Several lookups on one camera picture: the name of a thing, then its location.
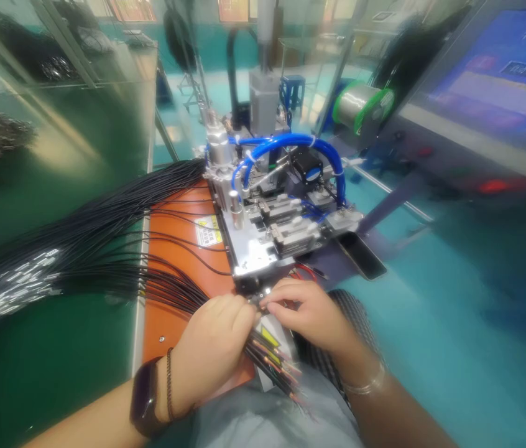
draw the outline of wrist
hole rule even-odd
[[[194,405],[189,394],[188,388],[184,387],[182,374],[178,371],[178,366],[174,365],[173,351],[171,356],[171,404],[175,419],[184,417]],[[171,421],[168,413],[168,360],[163,357],[157,362],[157,404],[155,416],[162,423]]]
[[[340,377],[350,386],[367,384],[381,370],[381,360],[356,332],[331,357]]]

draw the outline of black watch strap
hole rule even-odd
[[[155,416],[157,405],[157,362],[162,357],[144,363],[134,377],[131,401],[131,422],[143,436],[153,438],[160,434],[167,423]]]

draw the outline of teal floor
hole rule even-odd
[[[293,131],[310,132],[333,70],[326,66],[316,91],[307,90]],[[314,83],[318,68],[291,72]],[[367,76],[354,67],[344,72],[344,77]],[[206,81],[214,107],[225,113],[226,74],[209,73]],[[186,159],[193,145],[204,144],[205,131],[196,106],[189,113],[181,106],[188,97],[175,88],[179,82],[169,78],[180,107],[160,109],[160,114],[178,155]],[[238,73],[238,83],[239,99],[246,100],[246,71]],[[154,165],[169,161],[156,139]],[[398,178],[385,181],[395,185]],[[385,193],[368,182],[349,181],[347,195],[368,213]],[[526,447],[526,329],[509,324],[519,314],[526,316],[526,294],[520,303],[501,297],[502,283],[526,285],[526,206],[494,212],[468,203],[432,202],[423,194],[414,202],[436,218],[432,228],[408,238],[420,224],[406,210],[397,210],[377,228],[399,248],[386,262],[388,275],[374,282],[351,278],[341,287],[366,307],[391,371],[460,446]]]

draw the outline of silver bangle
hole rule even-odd
[[[342,386],[344,386],[345,392],[348,392],[354,395],[368,395],[374,390],[379,389],[383,385],[384,380],[385,380],[385,366],[383,365],[383,363],[379,363],[379,372],[377,373],[375,378],[371,380],[369,384],[365,386],[361,386],[361,387],[354,387],[354,386],[349,386],[346,383],[342,383]]]

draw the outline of red light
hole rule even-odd
[[[430,147],[430,146],[422,147],[422,148],[418,151],[418,156],[419,156],[419,157],[428,157],[428,156],[430,156],[431,154],[433,154],[433,148]]]
[[[512,186],[500,179],[488,180],[479,186],[479,191],[483,194],[497,194],[509,190]]]

